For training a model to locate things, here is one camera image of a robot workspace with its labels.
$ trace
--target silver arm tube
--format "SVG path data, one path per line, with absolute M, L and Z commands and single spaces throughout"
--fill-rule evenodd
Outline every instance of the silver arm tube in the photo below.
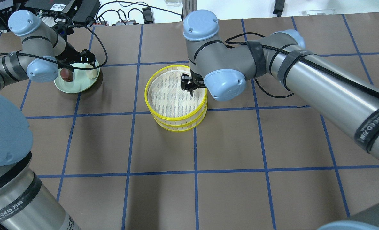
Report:
M 241 89 L 234 79 L 239 80 L 244 77 L 245 80 L 250 80 L 262 76 L 264 73 L 270 73 L 282 85 L 308 102 L 310 106 L 352 139 L 355 139 L 356 132 L 364 125 L 365 121 L 379 110 L 379 96 L 371 95 L 359 87 L 364 86 L 379 93 L 378 88 L 329 61 L 310 54 L 310 51 L 303 50 L 299 46 L 304 46 L 303 38 L 296 31 L 278 32 L 258 40 L 259 42 L 251 41 L 247 45 L 233 49 L 225 47 L 218 31 L 216 16 L 206 10 L 192 12 L 184 20 L 184 37 L 186 38 L 192 78 L 196 81 L 204 80 L 205 86 L 214 98 L 215 92 L 226 100 L 236 96 L 232 93 L 225 94 L 231 90 Z M 299 51 L 301 51 L 305 55 L 305 59 L 327 71 L 320 71 L 315 65 L 308 65 L 301 61 L 287 64 L 290 58 L 292 61 L 294 60 L 293 55 L 286 58 L 287 55 L 277 53 L 275 50 L 262 49 L 263 45 L 277 49 L 286 47 L 283 50 L 289 53 L 295 51 L 293 55 L 299 55 Z M 354 83 L 338 80 L 332 72 Z M 377 122 L 379 122 L 379 118 L 366 126 L 364 134 L 367 134 L 368 128 L 373 128 Z M 375 137 L 373 138 L 374 143 L 370 142 L 370 148 L 363 148 L 379 160 L 379 135 Z
M 13 21 L 16 22 L 15 25 L 13 25 L 16 27 L 18 27 L 18 21 L 22 22 L 24 26 L 26 26 L 27 23 L 29 24 L 28 20 L 30 19 L 24 18 L 23 15 L 18 12 L 15 12 L 10 17 L 10 27 L 12 27 Z M 16 33 L 20 36 L 22 41 L 23 50 L 20 51 L 20 53 L 33 54 L 40 57 L 48 56 L 54 59 L 54 57 L 64 52 L 66 43 L 63 38 L 58 36 L 54 30 L 36 16 L 31 21 L 33 24 L 38 24 L 37 28 L 33 28 L 34 31 L 27 35 Z M 35 58 L 33 57 L 18 56 L 17 52 L 11 52 L 9 55 L 1 57 L 0 90 L 12 83 L 28 79 L 27 68 L 34 60 Z
M 280 48 L 283 45 L 288 44 L 285 43 L 286 39 L 292 38 L 283 33 L 276 33 L 270 37 L 260 39 L 260 42 L 264 45 Z M 284 50 L 292 52 L 294 50 L 302 49 L 303 48 L 298 45 L 291 45 Z M 275 51 L 265 50 L 267 71 L 271 72 L 273 77 L 282 82 L 283 76 L 278 76 L 278 73 L 286 55 L 277 54 L 273 59 L 271 71 L 269 71 L 270 61 L 274 54 Z M 379 92 L 377 87 L 370 85 L 315 54 L 307 55 L 305 59 L 318 64 L 327 70 L 331 70 L 346 79 Z M 362 123 L 372 113 L 379 109 L 379 98 L 371 96 L 351 84 L 344 83 L 330 74 L 319 71 L 300 61 L 290 68 L 286 77 L 286 86 L 290 91 L 300 96 L 310 106 L 334 123 L 352 139 L 355 139 L 355 133 Z M 379 160 L 379 136 L 372 145 L 369 153 Z

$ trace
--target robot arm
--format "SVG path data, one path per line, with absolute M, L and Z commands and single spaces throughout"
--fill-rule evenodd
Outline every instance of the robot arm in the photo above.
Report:
M 40 18 L 26 10 L 19 10 L 9 18 L 9 28 L 22 41 L 23 51 L 11 52 L 0 58 L 0 90 L 5 86 L 31 79 L 47 82 L 58 76 L 58 65 L 35 57 L 33 54 L 63 64 L 75 62 L 90 63 L 94 66 L 95 56 L 88 50 L 77 52 L 70 44 L 47 26 Z
M 183 90 L 208 88 L 214 99 L 238 96 L 246 81 L 270 73 L 379 160 L 379 89 L 305 50 L 294 30 L 228 49 L 216 16 L 206 10 L 184 20 L 191 80 Z

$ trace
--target yellow steamer rim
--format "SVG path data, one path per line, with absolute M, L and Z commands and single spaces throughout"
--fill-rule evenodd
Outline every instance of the yellow steamer rim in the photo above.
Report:
M 201 123 L 207 112 L 207 89 L 194 90 L 194 97 L 181 90 L 181 74 L 190 75 L 189 70 L 185 65 L 167 66 L 157 71 L 145 86 L 145 103 L 157 124 L 166 130 L 191 130 Z M 168 104 L 160 105 L 160 98 L 164 98 L 163 102 Z

